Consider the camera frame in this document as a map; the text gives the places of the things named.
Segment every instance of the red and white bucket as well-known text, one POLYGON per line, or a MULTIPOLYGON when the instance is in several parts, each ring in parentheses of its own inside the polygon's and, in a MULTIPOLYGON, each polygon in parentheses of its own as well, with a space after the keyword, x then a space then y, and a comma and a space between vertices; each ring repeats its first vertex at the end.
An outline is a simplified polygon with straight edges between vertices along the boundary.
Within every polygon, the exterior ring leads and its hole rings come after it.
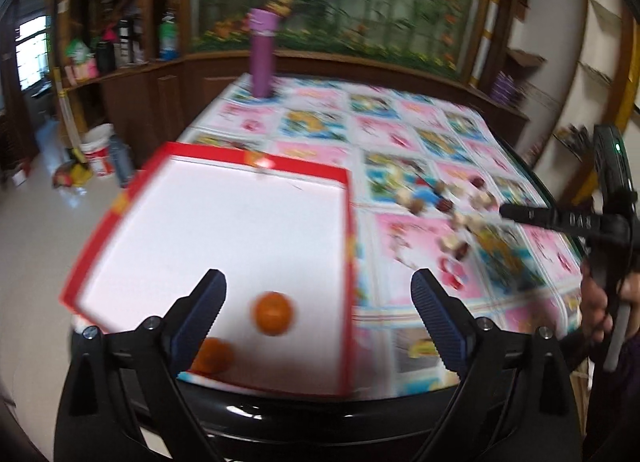
POLYGON ((114 173, 109 158, 109 138, 113 135, 113 124, 100 124, 82 137, 80 145, 92 171, 98 177, 106 177, 114 173))

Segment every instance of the beige floor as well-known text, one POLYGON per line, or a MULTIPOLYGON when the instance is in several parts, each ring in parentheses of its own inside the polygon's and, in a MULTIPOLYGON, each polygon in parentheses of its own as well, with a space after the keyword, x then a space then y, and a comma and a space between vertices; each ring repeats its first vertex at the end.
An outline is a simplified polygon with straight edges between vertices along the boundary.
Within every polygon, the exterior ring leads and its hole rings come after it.
POLYGON ((86 191, 54 190, 62 155, 55 127, 19 187, 0 190, 0 384, 17 419, 52 460, 58 400, 68 367, 70 314, 58 302, 82 245, 118 194, 114 177, 86 191))

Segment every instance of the metal bolt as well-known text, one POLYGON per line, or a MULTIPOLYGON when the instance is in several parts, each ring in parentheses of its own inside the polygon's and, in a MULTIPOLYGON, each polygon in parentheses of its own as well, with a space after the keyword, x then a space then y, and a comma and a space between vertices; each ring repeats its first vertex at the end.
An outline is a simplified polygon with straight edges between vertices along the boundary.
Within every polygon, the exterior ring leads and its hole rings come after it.
POLYGON ((540 327, 538 329, 538 334, 540 334, 545 339, 551 339, 554 336, 554 331, 549 327, 540 327))
POLYGON ((155 330, 160 326, 161 321, 158 316, 151 316, 142 321, 142 326, 147 330, 155 330))
POLYGON ((84 339, 94 339, 98 335, 98 327, 87 327, 82 331, 82 337, 84 339))
POLYGON ((479 317, 478 319, 476 319, 476 323, 485 332, 487 330, 491 330, 494 327, 494 322, 491 321, 488 317, 479 317))

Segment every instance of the purple tumbler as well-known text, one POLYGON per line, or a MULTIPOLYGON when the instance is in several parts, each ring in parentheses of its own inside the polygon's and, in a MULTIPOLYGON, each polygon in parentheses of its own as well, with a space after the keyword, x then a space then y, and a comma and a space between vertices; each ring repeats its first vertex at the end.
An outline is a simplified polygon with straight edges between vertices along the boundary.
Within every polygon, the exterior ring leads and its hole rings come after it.
POLYGON ((254 8, 249 16, 251 29, 252 92, 256 98, 271 95, 271 82, 276 71, 275 48, 279 16, 267 10, 254 8))

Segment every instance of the human hand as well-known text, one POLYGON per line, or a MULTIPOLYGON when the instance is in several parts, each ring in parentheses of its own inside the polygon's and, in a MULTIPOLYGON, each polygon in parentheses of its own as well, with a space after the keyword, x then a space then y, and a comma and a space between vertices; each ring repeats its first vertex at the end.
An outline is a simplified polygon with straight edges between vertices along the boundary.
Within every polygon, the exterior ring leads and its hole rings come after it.
MULTIPOLYGON (((586 261, 580 265, 580 272, 582 272, 580 283, 582 331, 596 343, 602 343, 605 334, 610 333, 613 328, 613 319, 607 314, 607 294, 591 277, 589 264, 586 261)), ((626 339, 629 339, 640 330, 640 273, 629 274, 618 294, 622 301, 631 305, 631 315, 626 328, 626 339)))

